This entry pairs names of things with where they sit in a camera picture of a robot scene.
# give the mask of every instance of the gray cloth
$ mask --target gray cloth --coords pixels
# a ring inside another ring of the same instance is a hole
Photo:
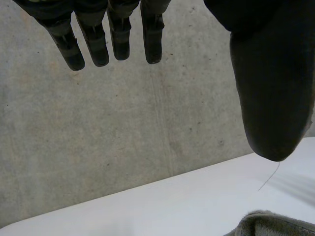
[[[315,236],[315,225],[270,211],[254,211],[225,236]]]

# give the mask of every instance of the thin wire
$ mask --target thin wire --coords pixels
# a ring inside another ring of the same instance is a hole
[[[269,177],[269,179],[267,179],[267,181],[258,189],[258,191],[260,189],[262,189],[263,186],[265,186],[265,184],[271,179],[272,176],[274,176],[274,174],[277,172],[277,170],[279,169],[280,166],[280,162],[278,163],[278,167],[276,168],[276,170],[273,172],[273,174]]]

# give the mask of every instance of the black glove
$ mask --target black glove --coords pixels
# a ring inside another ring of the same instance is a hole
[[[314,0],[205,0],[229,31],[245,132],[252,149],[286,159],[311,125]]]
[[[71,27],[71,14],[74,11],[83,32],[92,60],[96,66],[105,66],[109,56],[102,25],[108,11],[112,43],[116,59],[129,57],[129,17],[138,6],[139,0],[14,0],[29,15],[44,26],[64,60],[72,70],[84,68],[84,59]],[[170,0],[143,0],[141,13],[143,20],[144,45],[148,63],[161,60],[162,13]]]

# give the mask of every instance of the white surface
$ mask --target white surface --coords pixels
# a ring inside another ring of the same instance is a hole
[[[255,209],[315,223],[315,138],[278,163],[250,154],[9,225],[0,236],[222,236]]]

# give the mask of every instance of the gray concrete wall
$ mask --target gray concrete wall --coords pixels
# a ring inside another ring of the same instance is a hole
[[[156,65],[139,9],[130,58],[116,61],[107,35],[103,68],[73,21],[80,72],[14,2],[1,0],[0,13],[0,227],[251,152],[229,33],[201,0],[171,2]]]

